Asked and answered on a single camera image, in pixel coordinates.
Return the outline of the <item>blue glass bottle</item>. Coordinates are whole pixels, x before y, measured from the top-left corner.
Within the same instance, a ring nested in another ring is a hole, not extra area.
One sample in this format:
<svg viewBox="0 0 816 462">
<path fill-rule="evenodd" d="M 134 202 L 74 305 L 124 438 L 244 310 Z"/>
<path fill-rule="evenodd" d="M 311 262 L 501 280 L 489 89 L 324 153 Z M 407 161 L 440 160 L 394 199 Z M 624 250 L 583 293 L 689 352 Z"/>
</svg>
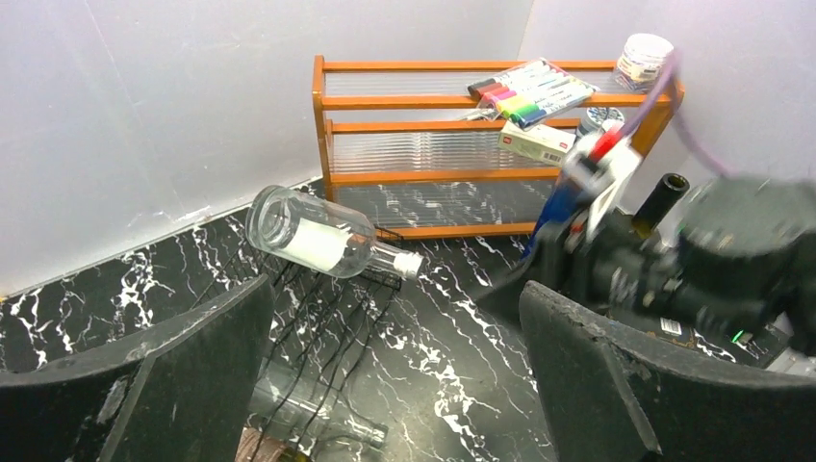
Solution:
<svg viewBox="0 0 816 462">
<path fill-rule="evenodd" d="M 561 172 L 523 249 L 521 259 L 524 260 L 532 251 L 536 235 L 544 224 L 551 221 L 563 223 L 586 197 L 587 193 L 567 173 Z"/>
</svg>

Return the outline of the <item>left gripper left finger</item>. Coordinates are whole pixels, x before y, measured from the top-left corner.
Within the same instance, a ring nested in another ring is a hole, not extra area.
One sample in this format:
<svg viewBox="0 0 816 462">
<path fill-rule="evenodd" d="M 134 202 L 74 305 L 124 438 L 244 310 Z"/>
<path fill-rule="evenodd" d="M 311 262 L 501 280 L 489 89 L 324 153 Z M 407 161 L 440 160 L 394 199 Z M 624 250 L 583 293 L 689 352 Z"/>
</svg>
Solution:
<svg viewBox="0 0 816 462">
<path fill-rule="evenodd" d="M 258 276 L 140 332 L 1 376 L 5 461 L 231 461 L 273 315 Z"/>
</svg>

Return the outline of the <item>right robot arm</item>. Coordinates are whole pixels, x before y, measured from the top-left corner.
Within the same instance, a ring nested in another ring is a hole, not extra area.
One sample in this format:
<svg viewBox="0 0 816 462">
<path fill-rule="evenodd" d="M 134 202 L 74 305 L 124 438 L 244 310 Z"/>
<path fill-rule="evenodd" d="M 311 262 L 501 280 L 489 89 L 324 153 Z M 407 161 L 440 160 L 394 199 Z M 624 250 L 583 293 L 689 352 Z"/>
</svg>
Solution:
<svg viewBox="0 0 816 462">
<path fill-rule="evenodd" d="M 694 326 L 701 333 L 756 335 L 778 317 L 788 345 L 815 352 L 815 187 L 809 182 L 720 177 L 680 193 L 676 244 L 657 248 L 632 216 L 611 211 L 596 227 L 580 209 L 548 222 L 530 253 L 484 289 L 476 304 L 510 322 L 530 281 L 597 312 L 620 309 Z"/>
</svg>

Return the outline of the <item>small white carton box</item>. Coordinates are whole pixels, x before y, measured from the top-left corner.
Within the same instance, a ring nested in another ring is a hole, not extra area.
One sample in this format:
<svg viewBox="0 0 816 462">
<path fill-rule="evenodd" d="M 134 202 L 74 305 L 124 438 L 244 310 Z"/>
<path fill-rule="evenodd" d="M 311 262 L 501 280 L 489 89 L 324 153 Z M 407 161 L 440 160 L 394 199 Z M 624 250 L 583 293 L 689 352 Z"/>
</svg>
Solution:
<svg viewBox="0 0 816 462">
<path fill-rule="evenodd" d="M 507 121 L 499 132 L 497 145 L 499 149 L 533 161 L 561 167 L 575 140 L 574 133 L 545 124 L 524 130 Z"/>
</svg>

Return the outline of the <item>large clear glass bottle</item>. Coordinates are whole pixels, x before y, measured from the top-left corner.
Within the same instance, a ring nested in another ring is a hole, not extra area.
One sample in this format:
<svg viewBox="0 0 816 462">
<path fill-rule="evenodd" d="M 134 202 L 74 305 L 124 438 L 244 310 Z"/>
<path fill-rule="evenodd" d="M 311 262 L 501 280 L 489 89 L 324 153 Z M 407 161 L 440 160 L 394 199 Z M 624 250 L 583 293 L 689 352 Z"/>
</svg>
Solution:
<svg viewBox="0 0 816 462">
<path fill-rule="evenodd" d="M 379 270 L 415 279 L 424 266 L 418 253 L 381 240 L 363 213 L 279 185 L 256 195 L 244 229 L 254 248 L 337 278 Z"/>
</svg>

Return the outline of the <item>blue white tape roll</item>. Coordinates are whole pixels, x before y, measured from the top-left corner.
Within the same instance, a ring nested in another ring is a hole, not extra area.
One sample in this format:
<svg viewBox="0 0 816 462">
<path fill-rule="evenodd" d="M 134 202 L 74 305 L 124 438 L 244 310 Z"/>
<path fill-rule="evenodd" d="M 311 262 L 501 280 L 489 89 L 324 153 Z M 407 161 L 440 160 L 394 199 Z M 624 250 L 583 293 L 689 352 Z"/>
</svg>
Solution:
<svg viewBox="0 0 816 462">
<path fill-rule="evenodd" d="M 618 108 L 590 107 L 581 116 L 577 127 L 574 130 L 575 136 L 580 139 L 583 136 L 601 130 L 604 131 L 603 124 L 612 120 L 615 123 L 625 122 L 624 113 Z"/>
</svg>

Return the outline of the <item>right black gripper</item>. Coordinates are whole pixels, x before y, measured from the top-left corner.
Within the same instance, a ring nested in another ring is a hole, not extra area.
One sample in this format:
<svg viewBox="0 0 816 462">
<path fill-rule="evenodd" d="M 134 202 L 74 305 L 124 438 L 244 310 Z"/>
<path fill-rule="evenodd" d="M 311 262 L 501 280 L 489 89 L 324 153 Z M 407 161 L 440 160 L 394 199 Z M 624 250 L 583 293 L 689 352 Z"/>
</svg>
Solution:
<svg viewBox="0 0 816 462">
<path fill-rule="evenodd" d="M 504 270 L 490 287 L 479 289 L 475 305 L 509 325 L 520 325 L 519 299 L 530 280 L 584 306 L 613 305 L 619 290 L 613 275 L 628 274 L 638 263 L 631 216 L 620 211 L 604 216 L 592 240 L 584 231 L 571 231 L 575 222 L 586 224 L 588 219 L 576 214 L 565 223 L 546 223 L 536 234 L 528 262 Z"/>
</svg>

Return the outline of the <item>brown book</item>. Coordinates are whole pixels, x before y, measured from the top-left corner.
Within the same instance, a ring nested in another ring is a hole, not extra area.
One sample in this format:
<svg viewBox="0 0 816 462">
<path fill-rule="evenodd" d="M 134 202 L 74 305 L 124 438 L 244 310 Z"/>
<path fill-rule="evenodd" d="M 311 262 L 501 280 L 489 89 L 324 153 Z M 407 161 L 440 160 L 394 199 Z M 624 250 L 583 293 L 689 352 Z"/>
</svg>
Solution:
<svg viewBox="0 0 816 462">
<path fill-rule="evenodd" d="M 694 350 L 715 359 L 760 369 L 767 368 L 785 351 L 789 338 L 788 334 L 772 324 L 768 325 L 764 332 L 746 340 L 746 335 L 741 339 L 737 339 L 734 335 L 705 337 L 693 327 L 665 318 L 635 315 L 627 323 L 635 329 L 677 347 Z"/>
</svg>

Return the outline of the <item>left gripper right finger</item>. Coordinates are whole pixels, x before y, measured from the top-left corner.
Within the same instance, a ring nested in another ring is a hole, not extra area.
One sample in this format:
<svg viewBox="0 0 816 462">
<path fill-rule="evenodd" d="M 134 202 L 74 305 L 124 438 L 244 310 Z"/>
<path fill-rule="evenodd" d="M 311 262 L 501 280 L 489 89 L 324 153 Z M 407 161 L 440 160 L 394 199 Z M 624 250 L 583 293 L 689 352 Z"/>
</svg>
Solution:
<svg viewBox="0 0 816 462">
<path fill-rule="evenodd" d="M 561 461 L 811 461 L 815 381 L 733 364 L 530 281 L 523 336 Z"/>
</svg>

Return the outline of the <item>orange wooden shelf rack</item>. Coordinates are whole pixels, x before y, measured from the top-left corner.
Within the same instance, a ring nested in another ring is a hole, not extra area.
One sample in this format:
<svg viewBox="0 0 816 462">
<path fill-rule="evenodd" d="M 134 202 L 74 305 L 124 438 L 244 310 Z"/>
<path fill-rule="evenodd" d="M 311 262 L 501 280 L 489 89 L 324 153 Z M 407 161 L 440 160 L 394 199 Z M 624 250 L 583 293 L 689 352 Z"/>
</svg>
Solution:
<svg viewBox="0 0 816 462">
<path fill-rule="evenodd" d="M 312 102 L 326 198 L 406 239 L 532 231 L 559 171 L 498 148 L 501 120 L 473 110 L 466 78 L 506 61 L 314 60 Z"/>
</svg>

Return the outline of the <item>coloured marker pen set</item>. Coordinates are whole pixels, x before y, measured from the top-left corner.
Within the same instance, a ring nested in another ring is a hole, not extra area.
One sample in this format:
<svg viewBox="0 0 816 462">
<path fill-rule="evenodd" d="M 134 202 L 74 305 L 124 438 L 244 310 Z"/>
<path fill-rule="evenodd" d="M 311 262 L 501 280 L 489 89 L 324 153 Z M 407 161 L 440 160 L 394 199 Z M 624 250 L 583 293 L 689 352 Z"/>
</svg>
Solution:
<svg viewBox="0 0 816 462">
<path fill-rule="evenodd" d="M 467 90 L 479 117 L 503 119 L 527 131 L 579 106 L 599 87 L 546 59 L 537 59 L 471 83 Z"/>
</svg>

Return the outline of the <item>dark olive wine bottle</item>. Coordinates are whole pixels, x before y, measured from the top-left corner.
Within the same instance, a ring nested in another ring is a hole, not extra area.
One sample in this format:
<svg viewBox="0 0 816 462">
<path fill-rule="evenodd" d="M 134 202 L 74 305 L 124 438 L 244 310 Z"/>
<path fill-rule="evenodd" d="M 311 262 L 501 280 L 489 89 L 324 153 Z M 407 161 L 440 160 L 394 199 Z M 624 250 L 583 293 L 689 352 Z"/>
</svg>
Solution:
<svg viewBox="0 0 816 462">
<path fill-rule="evenodd" d="M 690 184 L 684 176 L 664 174 L 631 218 L 631 227 L 637 236 L 648 238 L 689 188 Z"/>
</svg>

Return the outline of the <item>clear plastic jar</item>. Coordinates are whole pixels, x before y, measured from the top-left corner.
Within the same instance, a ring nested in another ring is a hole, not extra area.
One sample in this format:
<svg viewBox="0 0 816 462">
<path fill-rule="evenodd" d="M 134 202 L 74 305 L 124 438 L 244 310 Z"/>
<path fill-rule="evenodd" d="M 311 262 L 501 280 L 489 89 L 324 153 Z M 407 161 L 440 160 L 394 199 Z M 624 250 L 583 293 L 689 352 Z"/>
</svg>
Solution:
<svg viewBox="0 0 816 462">
<path fill-rule="evenodd" d="M 674 46 L 655 34 L 637 33 L 625 42 L 623 51 L 612 72 L 613 79 L 624 89 L 634 93 L 651 90 L 667 57 Z"/>
</svg>

